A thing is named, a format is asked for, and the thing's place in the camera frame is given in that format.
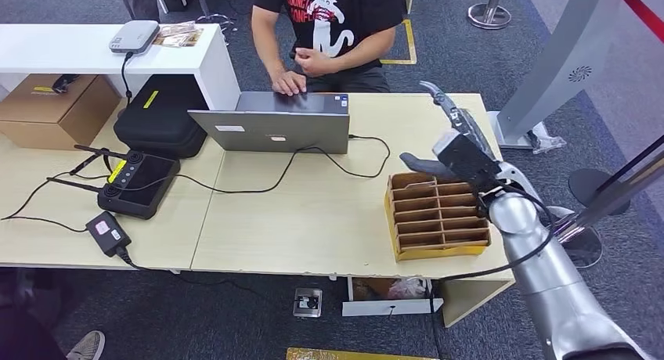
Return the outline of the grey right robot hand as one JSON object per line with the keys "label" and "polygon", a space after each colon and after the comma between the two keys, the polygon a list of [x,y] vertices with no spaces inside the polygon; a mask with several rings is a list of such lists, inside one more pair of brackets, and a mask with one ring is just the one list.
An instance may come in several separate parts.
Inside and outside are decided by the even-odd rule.
{"label": "grey right robot hand", "polygon": [[470,113],[459,108],[437,85],[420,81],[433,103],[442,109],[452,129],[443,133],[432,147],[433,160],[424,160],[412,153],[401,153],[399,159],[411,170],[438,178],[458,178],[479,184],[493,180],[500,173],[496,160],[481,128]]}

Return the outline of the person's right hand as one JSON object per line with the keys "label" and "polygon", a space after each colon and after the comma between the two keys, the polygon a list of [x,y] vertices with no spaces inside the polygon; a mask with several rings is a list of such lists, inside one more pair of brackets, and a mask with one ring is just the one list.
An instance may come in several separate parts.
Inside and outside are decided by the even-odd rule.
{"label": "person's right hand", "polygon": [[277,71],[270,78],[276,93],[293,96],[307,92],[306,76],[292,70]]}

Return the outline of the person's left hand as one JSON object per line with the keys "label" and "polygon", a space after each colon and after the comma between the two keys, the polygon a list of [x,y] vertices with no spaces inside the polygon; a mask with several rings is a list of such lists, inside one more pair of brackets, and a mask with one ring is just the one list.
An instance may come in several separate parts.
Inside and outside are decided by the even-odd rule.
{"label": "person's left hand", "polygon": [[294,60],[303,72],[310,77],[338,72],[335,60],[315,49],[296,48]]}

